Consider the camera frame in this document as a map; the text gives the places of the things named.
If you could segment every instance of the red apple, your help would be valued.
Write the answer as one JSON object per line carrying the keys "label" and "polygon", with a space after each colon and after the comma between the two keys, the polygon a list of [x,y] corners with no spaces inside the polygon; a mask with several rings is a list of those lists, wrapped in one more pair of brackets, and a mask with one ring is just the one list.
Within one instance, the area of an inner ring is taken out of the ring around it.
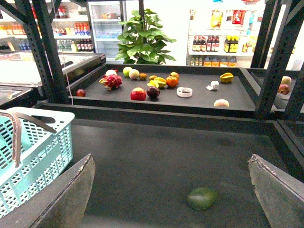
{"label": "red apple", "polygon": [[290,87],[287,84],[281,84],[278,90],[279,93],[287,95],[290,92]]}
{"label": "red apple", "polygon": [[86,91],[84,89],[78,89],[76,96],[86,96]]}
{"label": "red apple", "polygon": [[142,88],[135,88],[131,92],[131,100],[144,101],[146,100],[146,91]]}

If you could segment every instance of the white wall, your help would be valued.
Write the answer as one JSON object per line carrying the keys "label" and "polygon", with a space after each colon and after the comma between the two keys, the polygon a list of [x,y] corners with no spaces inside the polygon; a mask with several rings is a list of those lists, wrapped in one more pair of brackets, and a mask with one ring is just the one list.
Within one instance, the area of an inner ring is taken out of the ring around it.
{"label": "white wall", "polygon": [[[173,56],[176,61],[166,60],[167,65],[184,66],[187,58],[188,28],[189,28],[189,6],[186,1],[176,0],[145,0],[144,8],[155,11],[163,25],[163,32],[177,41],[168,43],[164,48],[170,50],[168,55]],[[138,1],[126,1],[127,19],[131,18],[132,10],[138,10]]]}

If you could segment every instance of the gray surface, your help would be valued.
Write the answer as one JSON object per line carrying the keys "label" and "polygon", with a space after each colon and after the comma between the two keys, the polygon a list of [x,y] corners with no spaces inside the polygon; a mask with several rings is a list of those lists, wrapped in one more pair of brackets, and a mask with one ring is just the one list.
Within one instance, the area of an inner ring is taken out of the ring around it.
{"label": "gray surface", "polygon": [[[123,84],[117,90],[108,91],[105,87],[98,83],[101,79],[91,84],[86,89],[86,96],[91,98],[98,98],[107,101],[131,101],[130,93],[136,87],[147,89],[146,81],[133,81],[130,78],[125,78],[124,75],[119,72],[123,79]],[[147,73],[148,77],[154,75],[154,73]],[[162,78],[166,78],[167,74],[157,74]],[[222,84],[220,83],[218,91],[210,91],[206,87],[210,85],[211,81],[219,81],[219,76],[204,76],[204,75],[180,75],[179,84],[176,88],[161,89],[161,94],[156,100],[151,100],[148,96],[146,101],[157,101],[159,103],[166,103],[172,105],[183,106],[199,106],[199,107],[213,107],[213,104],[218,99],[226,99],[230,104],[230,108],[234,110],[254,110],[255,105],[251,101],[248,93],[236,76],[233,83]],[[193,95],[189,98],[181,98],[177,96],[176,89],[178,87],[190,87],[193,89]]]}
{"label": "gray surface", "polygon": [[[97,121],[72,125],[74,161],[96,164],[81,228],[269,228],[247,161],[286,171],[267,136]],[[219,193],[206,211],[186,204],[196,187]]]}

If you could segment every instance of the metal post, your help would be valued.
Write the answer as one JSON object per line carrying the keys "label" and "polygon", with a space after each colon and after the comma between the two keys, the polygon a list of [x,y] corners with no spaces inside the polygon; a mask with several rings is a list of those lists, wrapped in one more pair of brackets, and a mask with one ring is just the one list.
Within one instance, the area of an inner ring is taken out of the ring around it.
{"label": "metal post", "polygon": [[256,42],[256,50],[251,62],[251,68],[265,67],[280,10],[281,4],[279,0],[266,2],[263,21]]}
{"label": "metal post", "polygon": [[263,82],[259,101],[256,106],[256,117],[265,118],[271,112],[272,105],[276,98],[283,73],[286,70],[290,55],[295,46],[302,23],[304,21],[304,8],[293,16],[289,23],[287,18],[290,12],[301,0],[289,0],[283,16],[282,24],[278,32],[274,50],[270,58],[269,66]]}
{"label": "metal post", "polygon": [[47,53],[47,58],[49,60],[50,69],[54,80],[54,89],[57,95],[56,103],[68,104],[68,93],[65,78],[63,76],[58,51],[57,44],[54,38],[52,22],[48,14],[48,7],[45,1],[33,0],[33,6],[36,11],[36,16],[40,31],[42,34],[42,40],[44,48]]}
{"label": "metal post", "polygon": [[15,3],[17,10],[27,16],[27,21],[25,21],[26,24],[23,26],[41,77],[43,84],[42,91],[46,99],[53,103],[56,101],[56,95],[54,93],[52,74],[48,67],[47,57],[42,40],[40,39],[40,34],[32,13],[31,5],[27,0],[15,0]]}
{"label": "metal post", "polygon": [[293,92],[284,111],[284,118],[296,121],[304,105],[304,64],[296,80]]}

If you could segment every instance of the refrigerator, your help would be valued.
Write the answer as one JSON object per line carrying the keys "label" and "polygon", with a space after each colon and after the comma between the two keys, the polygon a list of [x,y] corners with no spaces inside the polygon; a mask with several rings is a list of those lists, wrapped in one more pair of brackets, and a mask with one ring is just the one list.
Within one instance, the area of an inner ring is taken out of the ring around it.
{"label": "refrigerator", "polygon": [[117,37],[123,31],[119,22],[124,20],[124,1],[90,1],[88,8],[95,53],[104,53],[108,63],[122,63],[115,57],[118,53]]}

